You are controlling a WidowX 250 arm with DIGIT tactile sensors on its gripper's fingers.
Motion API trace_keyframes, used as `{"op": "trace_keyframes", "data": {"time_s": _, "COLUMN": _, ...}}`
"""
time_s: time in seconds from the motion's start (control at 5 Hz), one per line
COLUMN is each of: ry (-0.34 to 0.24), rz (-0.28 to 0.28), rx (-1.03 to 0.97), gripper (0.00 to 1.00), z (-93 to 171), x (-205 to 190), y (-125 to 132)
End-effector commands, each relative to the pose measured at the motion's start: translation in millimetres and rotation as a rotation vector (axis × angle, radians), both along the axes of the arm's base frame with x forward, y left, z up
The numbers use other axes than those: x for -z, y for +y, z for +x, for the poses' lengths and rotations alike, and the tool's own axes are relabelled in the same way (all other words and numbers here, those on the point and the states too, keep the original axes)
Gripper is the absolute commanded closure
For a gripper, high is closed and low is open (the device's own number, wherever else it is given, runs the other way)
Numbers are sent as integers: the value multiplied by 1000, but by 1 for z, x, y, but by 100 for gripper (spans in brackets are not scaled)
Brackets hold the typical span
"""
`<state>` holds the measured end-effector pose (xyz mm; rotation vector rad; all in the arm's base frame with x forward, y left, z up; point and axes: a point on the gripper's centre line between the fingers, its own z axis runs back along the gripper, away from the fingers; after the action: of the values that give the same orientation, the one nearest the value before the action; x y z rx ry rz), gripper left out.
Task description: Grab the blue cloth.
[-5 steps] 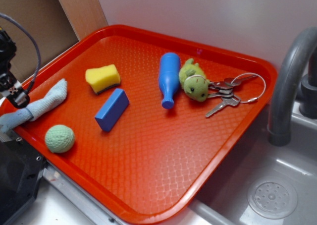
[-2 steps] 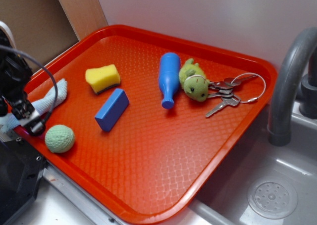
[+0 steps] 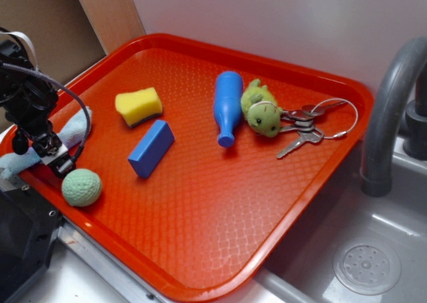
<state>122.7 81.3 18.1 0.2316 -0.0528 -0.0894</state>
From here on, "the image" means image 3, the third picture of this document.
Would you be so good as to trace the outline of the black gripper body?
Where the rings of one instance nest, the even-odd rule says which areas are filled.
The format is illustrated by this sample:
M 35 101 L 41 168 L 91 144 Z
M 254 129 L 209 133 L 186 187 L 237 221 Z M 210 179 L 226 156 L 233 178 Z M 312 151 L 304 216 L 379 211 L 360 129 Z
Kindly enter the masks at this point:
M 11 40 L 1 42 L 1 107 L 8 121 L 21 129 L 40 157 L 54 156 L 62 145 L 49 121 L 58 96 L 45 81 L 5 64 L 32 69 L 25 51 Z

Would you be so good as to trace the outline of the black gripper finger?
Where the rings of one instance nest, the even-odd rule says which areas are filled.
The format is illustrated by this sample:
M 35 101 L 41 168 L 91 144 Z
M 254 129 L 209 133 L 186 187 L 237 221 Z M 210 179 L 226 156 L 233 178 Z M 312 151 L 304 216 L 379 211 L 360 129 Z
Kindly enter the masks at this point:
M 28 151 L 28 139 L 21 129 L 15 132 L 12 139 L 12 148 L 17 155 L 24 155 Z
M 69 173 L 76 169 L 76 157 L 69 153 L 63 154 L 49 164 L 49 169 L 58 178 L 65 178 Z

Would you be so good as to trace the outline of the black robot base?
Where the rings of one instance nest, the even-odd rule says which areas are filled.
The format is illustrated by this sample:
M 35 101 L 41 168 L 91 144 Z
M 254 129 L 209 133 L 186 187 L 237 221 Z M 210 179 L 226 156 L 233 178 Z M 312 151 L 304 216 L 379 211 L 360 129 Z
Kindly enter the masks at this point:
M 1 179 L 1 301 L 15 302 L 49 269 L 60 211 L 19 176 Z

